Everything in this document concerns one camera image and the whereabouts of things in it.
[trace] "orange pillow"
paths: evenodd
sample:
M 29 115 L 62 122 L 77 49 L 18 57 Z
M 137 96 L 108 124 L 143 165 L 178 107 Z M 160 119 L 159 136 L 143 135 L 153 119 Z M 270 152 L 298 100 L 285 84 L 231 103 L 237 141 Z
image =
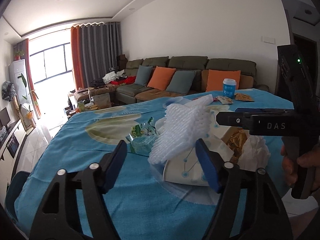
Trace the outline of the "orange pillow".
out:
M 175 73 L 175 68 L 156 67 L 147 87 L 165 91 Z
M 225 78 L 234 79 L 237 82 L 236 89 L 239 88 L 239 81 L 240 81 L 240 73 L 241 71 L 219 71 L 219 70 L 211 70 L 209 69 L 208 75 L 208 85 L 206 92 L 209 91 L 222 91 L 223 85 L 222 82 Z

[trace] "window frame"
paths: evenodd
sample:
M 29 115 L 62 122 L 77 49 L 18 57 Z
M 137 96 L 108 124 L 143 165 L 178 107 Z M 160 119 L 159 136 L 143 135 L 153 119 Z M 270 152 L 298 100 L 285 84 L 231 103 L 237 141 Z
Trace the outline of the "window frame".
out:
M 41 83 L 41 82 L 43 82 L 43 81 L 46 81 L 46 80 L 48 80 L 48 79 L 50 79 L 50 78 L 57 77 L 57 76 L 60 76 L 60 75 L 63 75 L 63 74 L 72 72 L 72 70 L 67 70 L 67 61 L 66 61 L 66 49 L 65 49 L 65 45 L 68 45 L 68 44 L 71 44 L 71 43 L 70 43 L 70 42 L 68 42 L 68 43 L 63 43 L 63 44 L 60 44 L 60 45 L 57 45 L 57 46 L 54 46 L 54 47 L 51 47 L 51 48 L 47 48 L 47 49 L 38 51 L 38 52 L 36 52 L 36 53 L 34 53 L 34 54 L 32 54 L 32 55 L 29 56 L 29 57 L 31 57 L 31 56 L 34 56 L 34 55 L 36 55 L 36 54 L 39 54 L 39 53 L 42 53 L 42 52 L 43 52 L 44 72 L 45 72 L 46 78 L 43 79 L 43 80 L 37 81 L 36 83 L 34 83 L 35 85 L 36 85 L 36 84 L 39 84 L 39 83 Z M 45 60 L 44 60 L 44 52 L 45 52 L 46 50 L 54 49 L 54 48 L 61 47 L 61 46 L 63 46 L 64 66 L 65 66 L 66 71 L 65 71 L 65 72 L 62 72 L 62 73 L 59 73 L 59 74 L 56 74 L 56 75 L 51 76 L 51 77 L 47 77 L 47 71 L 46 71 L 46 68 L 45 68 Z

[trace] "green sofa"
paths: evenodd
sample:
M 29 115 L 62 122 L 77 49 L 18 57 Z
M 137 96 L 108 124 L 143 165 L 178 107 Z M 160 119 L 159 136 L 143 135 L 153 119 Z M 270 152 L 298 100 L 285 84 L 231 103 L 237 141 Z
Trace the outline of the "green sofa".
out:
M 205 92 L 205 87 L 208 76 L 205 75 L 208 70 L 223 70 L 223 71 L 236 71 L 241 70 L 241 76 L 249 77 L 253 79 L 250 84 L 244 85 L 244 88 L 257 88 L 260 90 L 268 91 L 268 86 L 266 85 L 256 85 L 256 63 L 248 60 L 239 59 L 227 59 L 227 58 L 212 58 L 208 60 L 205 56 L 181 56 L 181 57 L 154 57 L 146 59 L 137 59 L 127 62 L 126 65 L 126 75 L 136 76 L 138 72 L 139 65 L 143 66 L 161 66 L 168 68 L 176 68 L 177 71 L 194 71 L 196 73 L 194 80 L 192 82 L 190 91 L 188 94 L 202 93 Z M 116 90 L 116 99 L 125 104 L 134 104 L 143 101 L 152 100 L 160 97 L 177 97 L 184 96 L 185 94 L 178 94 L 167 91 L 160 91 L 158 89 L 153 89 L 145 86 L 140 86 L 136 84 L 121 85 Z

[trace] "human hand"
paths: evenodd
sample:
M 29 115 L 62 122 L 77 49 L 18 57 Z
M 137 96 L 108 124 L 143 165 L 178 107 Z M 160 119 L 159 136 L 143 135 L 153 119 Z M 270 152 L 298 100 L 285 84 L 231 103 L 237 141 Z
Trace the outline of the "human hand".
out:
M 312 151 L 305 153 L 297 159 L 297 163 L 294 163 L 288 158 L 287 152 L 282 146 L 281 155 L 284 156 L 282 160 L 282 168 L 285 172 L 285 181 L 289 186 L 296 183 L 298 179 L 297 170 L 299 164 L 303 168 L 316 167 L 315 181 L 312 185 L 312 191 L 320 188 L 320 147 L 314 147 Z

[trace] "computer monitor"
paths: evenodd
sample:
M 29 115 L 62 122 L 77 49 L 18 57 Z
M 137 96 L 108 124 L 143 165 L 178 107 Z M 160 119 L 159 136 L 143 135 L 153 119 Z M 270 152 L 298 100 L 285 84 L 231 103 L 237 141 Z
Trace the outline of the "computer monitor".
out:
M 8 114 L 8 110 L 7 110 L 7 108 L 4 108 L 0 111 L 0 129 L 3 126 L 7 127 L 9 122 L 10 122 L 10 117 Z

